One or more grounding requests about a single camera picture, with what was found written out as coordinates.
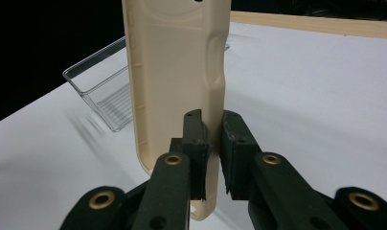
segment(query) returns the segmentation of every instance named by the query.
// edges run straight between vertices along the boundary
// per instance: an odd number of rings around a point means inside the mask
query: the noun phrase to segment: beige plastic object
[[[207,200],[192,201],[196,220],[216,208],[230,7],[230,0],[123,0],[136,146],[144,170],[150,174],[171,138],[182,137],[183,116],[191,110],[202,109],[215,146]]]

